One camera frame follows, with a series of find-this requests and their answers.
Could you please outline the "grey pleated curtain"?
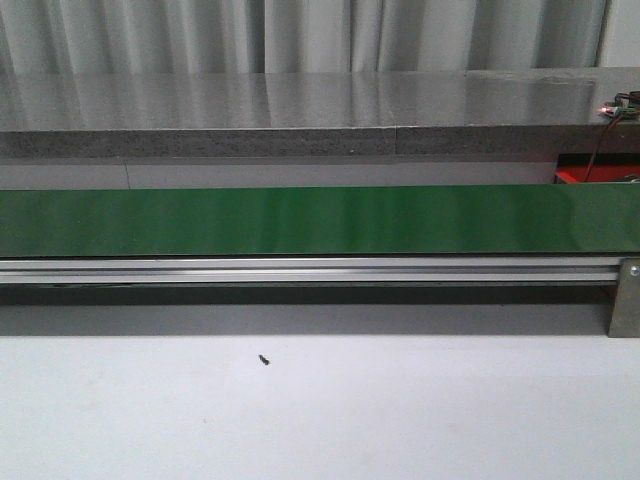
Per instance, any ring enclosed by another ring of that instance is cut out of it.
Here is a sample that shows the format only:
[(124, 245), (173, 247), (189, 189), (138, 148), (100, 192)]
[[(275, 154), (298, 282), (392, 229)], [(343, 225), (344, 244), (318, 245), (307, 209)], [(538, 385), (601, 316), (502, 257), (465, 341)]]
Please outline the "grey pleated curtain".
[(5, 1), (5, 74), (592, 67), (606, 1)]

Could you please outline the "aluminium conveyor side rail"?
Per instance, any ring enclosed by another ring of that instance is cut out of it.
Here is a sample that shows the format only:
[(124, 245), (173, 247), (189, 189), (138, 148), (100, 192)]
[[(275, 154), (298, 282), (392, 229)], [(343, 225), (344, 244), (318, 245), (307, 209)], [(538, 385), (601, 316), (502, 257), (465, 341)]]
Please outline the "aluminium conveyor side rail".
[(4, 285), (611, 283), (617, 256), (4, 260)]

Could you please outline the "metal conveyor support bracket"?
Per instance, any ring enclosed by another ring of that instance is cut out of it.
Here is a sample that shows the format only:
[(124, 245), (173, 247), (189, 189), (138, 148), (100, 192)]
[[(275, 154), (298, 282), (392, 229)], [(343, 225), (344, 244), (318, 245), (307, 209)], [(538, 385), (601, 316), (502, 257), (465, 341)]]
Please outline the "metal conveyor support bracket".
[(624, 259), (608, 328), (610, 338), (638, 338), (640, 333), (639, 258)]

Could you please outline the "small circuit board red LED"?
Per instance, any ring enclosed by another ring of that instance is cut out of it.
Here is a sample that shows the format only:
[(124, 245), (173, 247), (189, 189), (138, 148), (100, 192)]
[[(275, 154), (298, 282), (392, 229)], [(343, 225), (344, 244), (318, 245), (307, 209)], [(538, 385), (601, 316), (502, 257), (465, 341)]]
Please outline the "small circuit board red LED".
[(639, 117), (640, 92), (631, 91), (628, 93), (619, 92), (610, 102), (605, 102), (599, 113), (609, 118), (621, 118), (623, 120), (636, 119)]

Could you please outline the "red plastic bin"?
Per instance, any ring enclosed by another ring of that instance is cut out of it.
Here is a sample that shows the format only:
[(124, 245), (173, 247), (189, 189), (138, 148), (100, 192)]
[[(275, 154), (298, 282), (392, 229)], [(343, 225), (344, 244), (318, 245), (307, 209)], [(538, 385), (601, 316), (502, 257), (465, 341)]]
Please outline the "red plastic bin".
[(562, 154), (555, 171), (556, 183), (632, 182), (639, 180), (639, 155), (600, 153), (590, 164), (590, 154)]

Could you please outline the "grey stone counter slab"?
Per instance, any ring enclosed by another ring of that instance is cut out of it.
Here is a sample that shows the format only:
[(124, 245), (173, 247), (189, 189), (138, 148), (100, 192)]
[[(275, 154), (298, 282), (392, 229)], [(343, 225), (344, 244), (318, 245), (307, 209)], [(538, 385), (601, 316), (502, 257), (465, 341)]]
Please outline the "grey stone counter slab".
[(1, 79), (5, 158), (635, 153), (635, 67)]

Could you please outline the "green conveyor belt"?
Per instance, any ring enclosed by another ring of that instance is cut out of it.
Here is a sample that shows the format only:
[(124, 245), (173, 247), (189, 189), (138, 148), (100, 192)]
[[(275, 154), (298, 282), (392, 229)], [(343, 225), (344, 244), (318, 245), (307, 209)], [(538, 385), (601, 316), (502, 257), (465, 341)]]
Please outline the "green conveyor belt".
[(635, 254), (632, 184), (15, 190), (5, 258)]

